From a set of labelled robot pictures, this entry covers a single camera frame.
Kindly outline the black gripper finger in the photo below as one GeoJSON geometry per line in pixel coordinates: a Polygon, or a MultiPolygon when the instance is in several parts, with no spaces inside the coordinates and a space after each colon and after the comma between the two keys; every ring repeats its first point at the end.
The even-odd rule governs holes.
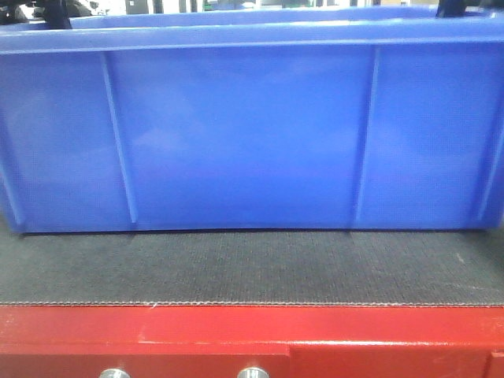
{"type": "Polygon", "coordinates": [[[437,18],[463,17],[465,10],[465,0],[439,0],[435,16],[437,18]]]}
{"type": "Polygon", "coordinates": [[[43,19],[51,30],[71,30],[66,1],[47,0],[43,6],[43,19]]]}

